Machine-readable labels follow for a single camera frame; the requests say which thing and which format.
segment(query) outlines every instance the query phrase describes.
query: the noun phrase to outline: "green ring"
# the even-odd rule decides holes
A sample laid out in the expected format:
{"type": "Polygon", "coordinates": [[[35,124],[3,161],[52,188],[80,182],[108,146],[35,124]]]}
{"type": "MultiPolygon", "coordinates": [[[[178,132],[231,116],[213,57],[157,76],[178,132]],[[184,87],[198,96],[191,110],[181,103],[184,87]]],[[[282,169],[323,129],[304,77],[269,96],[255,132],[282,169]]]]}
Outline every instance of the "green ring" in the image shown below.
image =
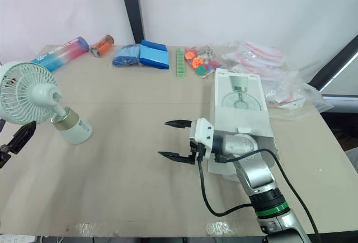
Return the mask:
{"type": "Polygon", "coordinates": [[[255,213],[256,213],[257,217],[263,217],[263,216],[268,216],[268,215],[283,211],[285,208],[288,208],[288,207],[289,207],[289,204],[286,201],[284,201],[281,205],[278,205],[277,207],[270,208],[265,211],[256,211],[255,213]]]}

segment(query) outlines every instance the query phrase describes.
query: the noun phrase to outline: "white electric fan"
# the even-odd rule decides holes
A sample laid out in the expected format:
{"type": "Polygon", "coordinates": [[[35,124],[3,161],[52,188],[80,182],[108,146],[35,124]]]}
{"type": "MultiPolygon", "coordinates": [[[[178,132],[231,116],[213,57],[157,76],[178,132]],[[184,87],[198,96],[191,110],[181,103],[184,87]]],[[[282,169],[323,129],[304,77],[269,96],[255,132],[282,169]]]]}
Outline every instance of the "white electric fan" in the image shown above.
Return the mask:
{"type": "Polygon", "coordinates": [[[87,140],[92,126],[71,108],[59,105],[62,93],[41,65],[13,61],[0,67],[0,118],[13,124],[38,124],[51,118],[69,144],[87,140]]]}

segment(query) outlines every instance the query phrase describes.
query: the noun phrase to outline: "green plastic block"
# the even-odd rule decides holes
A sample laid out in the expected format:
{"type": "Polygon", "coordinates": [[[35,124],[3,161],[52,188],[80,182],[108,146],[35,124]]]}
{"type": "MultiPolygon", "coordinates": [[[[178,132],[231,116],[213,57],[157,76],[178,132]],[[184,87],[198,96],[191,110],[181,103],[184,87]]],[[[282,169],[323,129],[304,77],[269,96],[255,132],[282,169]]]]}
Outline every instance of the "green plastic block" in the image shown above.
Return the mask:
{"type": "Polygon", "coordinates": [[[176,76],[184,77],[185,76],[185,61],[184,61],[184,52],[182,49],[178,48],[176,51],[176,76]]]}

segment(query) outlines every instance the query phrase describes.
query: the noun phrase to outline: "orange can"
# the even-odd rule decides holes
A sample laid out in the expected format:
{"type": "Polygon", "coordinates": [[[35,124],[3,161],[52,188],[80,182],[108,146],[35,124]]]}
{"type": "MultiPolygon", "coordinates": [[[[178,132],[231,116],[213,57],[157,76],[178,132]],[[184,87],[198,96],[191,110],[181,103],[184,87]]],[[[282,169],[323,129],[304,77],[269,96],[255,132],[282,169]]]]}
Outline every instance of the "orange can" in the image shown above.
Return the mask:
{"type": "Polygon", "coordinates": [[[95,57],[103,57],[105,53],[112,47],[114,44],[114,39],[110,35],[104,36],[98,43],[91,46],[89,51],[95,57]]]}

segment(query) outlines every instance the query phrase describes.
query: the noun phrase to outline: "plastic bag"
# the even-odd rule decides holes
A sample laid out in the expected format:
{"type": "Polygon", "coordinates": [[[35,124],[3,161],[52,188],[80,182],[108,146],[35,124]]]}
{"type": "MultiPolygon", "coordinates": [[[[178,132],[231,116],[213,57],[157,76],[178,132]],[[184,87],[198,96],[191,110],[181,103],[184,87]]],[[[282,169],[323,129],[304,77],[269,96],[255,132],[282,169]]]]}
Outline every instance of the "plastic bag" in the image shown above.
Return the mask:
{"type": "Polygon", "coordinates": [[[302,80],[299,72],[289,69],[278,49],[239,41],[222,47],[220,52],[232,72],[260,75],[267,106],[279,109],[270,110],[271,117],[297,119],[332,108],[319,91],[302,80]]]}
{"type": "Polygon", "coordinates": [[[139,63],[140,44],[130,44],[120,48],[112,60],[115,67],[124,67],[139,63]]]}
{"type": "Polygon", "coordinates": [[[212,47],[186,47],[184,58],[198,76],[205,78],[222,65],[214,60],[215,53],[212,47]]]}

